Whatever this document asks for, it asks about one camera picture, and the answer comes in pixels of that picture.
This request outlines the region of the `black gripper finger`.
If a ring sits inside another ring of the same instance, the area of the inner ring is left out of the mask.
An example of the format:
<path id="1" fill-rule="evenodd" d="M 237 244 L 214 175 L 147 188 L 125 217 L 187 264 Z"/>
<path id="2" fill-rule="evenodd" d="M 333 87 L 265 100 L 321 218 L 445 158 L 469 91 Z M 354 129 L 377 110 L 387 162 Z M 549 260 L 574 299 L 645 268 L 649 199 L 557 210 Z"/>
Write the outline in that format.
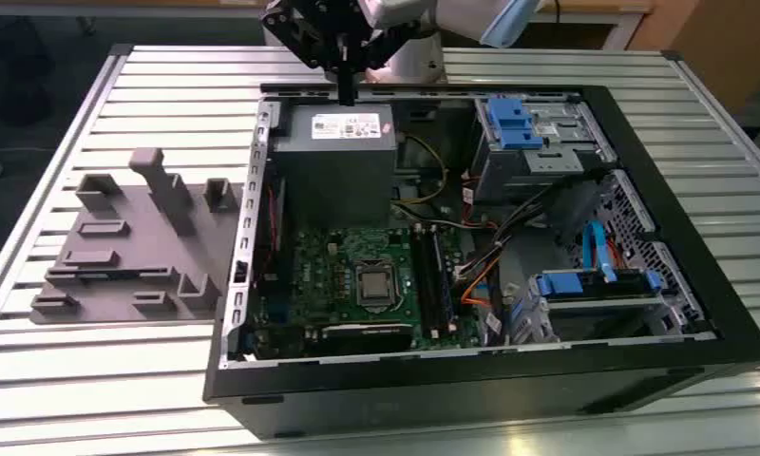
<path id="1" fill-rule="evenodd" d="M 379 69 L 402 45 L 418 33 L 418 22 L 407 22 L 370 37 L 373 28 L 366 24 L 350 27 L 346 32 L 346 104 L 354 105 L 355 79 L 366 69 Z"/>
<path id="2" fill-rule="evenodd" d="M 319 68 L 337 86 L 339 105 L 349 105 L 349 72 L 337 34 L 319 28 L 317 7 L 302 2 L 269 2 L 259 21 L 265 30 L 311 69 Z"/>

